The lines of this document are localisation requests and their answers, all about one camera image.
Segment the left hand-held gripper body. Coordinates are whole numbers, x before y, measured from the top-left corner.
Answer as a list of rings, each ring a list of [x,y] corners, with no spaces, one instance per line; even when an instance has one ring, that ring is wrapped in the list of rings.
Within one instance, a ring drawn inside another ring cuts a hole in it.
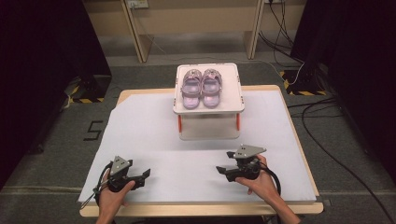
[[[133,180],[132,177],[128,176],[129,168],[127,160],[120,156],[114,158],[107,176],[107,186],[112,192],[121,191],[127,183]]]

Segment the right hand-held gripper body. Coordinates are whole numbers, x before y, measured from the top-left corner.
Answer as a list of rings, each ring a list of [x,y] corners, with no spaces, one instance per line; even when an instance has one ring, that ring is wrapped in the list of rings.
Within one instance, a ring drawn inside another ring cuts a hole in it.
[[[265,152],[263,147],[241,145],[233,154],[238,170],[236,177],[244,177],[250,180],[256,179],[261,170],[261,162],[258,155]]]

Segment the white shoe rack orange posts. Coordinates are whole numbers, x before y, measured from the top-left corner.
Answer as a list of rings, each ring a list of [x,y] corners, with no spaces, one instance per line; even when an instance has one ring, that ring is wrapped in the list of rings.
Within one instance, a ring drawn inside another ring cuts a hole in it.
[[[222,89],[219,105],[208,108],[200,103],[194,109],[187,109],[182,103],[181,87],[183,77],[197,69],[203,75],[206,69],[219,71]],[[182,140],[233,139],[240,134],[240,115],[245,109],[238,69],[235,63],[183,64],[177,68],[173,111],[177,115],[179,137]]]

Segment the pink child sandal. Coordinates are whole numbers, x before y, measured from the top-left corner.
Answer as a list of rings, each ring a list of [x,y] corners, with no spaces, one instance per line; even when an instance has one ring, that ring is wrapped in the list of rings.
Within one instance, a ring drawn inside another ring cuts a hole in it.
[[[222,89],[222,77],[215,69],[206,69],[202,79],[203,103],[208,108],[219,105],[220,92]]]
[[[187,109],[194,109],[200,103],[202,73],[197,69],[189,70],[183,77],[182,103]]]

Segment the person's left hand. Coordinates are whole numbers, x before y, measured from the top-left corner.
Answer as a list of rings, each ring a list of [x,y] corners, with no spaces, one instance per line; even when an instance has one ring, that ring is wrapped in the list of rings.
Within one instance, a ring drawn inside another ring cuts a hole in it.
[[[113,192],[107,186],[107,176],[108,173],[104,176],[104,184],[101,185],[99,197],[99,218],[101,219],[113,218],[121,206],[127,206],[128,203],[125,202],[125,197],[135,185],[135,182],[132,180],[119,192]]]

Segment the person's right hand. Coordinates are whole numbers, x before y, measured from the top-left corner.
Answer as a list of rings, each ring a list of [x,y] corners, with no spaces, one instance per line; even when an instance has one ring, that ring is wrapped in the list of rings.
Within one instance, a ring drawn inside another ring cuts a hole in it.
[[[260,171],[259,176],[254,180],[237,177],[235,181],[247,187],[248,195],[255,193],[273,208],[280,207],[284,204],[283,199],[277,192],[273,178],[265,171]]]

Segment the white table sheet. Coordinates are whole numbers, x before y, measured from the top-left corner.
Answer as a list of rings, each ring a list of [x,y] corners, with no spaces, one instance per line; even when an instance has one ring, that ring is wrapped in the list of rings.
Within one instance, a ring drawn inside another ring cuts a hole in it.
[[[287,202],[316,199],[290,116],[279,91],[247,91],[241,130],[233,140],[183,141],[170,93],[137,94],[111,112],[101,145],[79,200],[86,201],[104,167],[121,156],[133,163],[130,175],[149,171],[144,187],[130,192],[136,203],[254,202],[246,187],[230,182],[219,167],[234,167],[228,158],[242,144],[263,147],[270,170]]]

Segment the black stand base striped tape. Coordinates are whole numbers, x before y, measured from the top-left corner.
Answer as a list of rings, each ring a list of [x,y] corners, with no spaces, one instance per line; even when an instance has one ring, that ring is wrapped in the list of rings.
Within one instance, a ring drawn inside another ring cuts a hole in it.
[[[102,103],[112,76],[94,75],[91,80],[80,80],[72,89],[70,103],[91,104]]]
[[[325,95],[326,91],[314,74],[300,74],[297,70],[281,71],[280,76],[289,95]]]

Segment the black curtain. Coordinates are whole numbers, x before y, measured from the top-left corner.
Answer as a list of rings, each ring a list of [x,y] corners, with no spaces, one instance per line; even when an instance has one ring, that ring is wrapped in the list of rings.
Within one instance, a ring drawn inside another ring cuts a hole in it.
[[[83,0],[0,0],[0,189],[75,77],[111,74]]]
[[[396,0],[306,0],[292,54],[324,64],[370,153],[396,184]]]

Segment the beige wooden desk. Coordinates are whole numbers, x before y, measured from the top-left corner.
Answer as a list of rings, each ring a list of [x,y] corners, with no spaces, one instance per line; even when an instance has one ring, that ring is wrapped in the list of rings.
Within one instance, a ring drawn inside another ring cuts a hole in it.
[[[255,57],[260,31],[284,21],[298,28],[307,0],[148,0],[148,8],[128,8],[126,0],[82,0],[99,36],[128,36],[137,60],[148,60],[155,35],[240,32],[247,57]]]

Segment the white wall socket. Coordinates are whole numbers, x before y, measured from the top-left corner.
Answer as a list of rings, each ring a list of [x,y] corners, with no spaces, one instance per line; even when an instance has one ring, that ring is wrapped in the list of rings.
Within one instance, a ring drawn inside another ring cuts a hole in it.
[[[141,9],[149,7],[148,0],[126,0],[126,4],[128,8],[131,9]]]

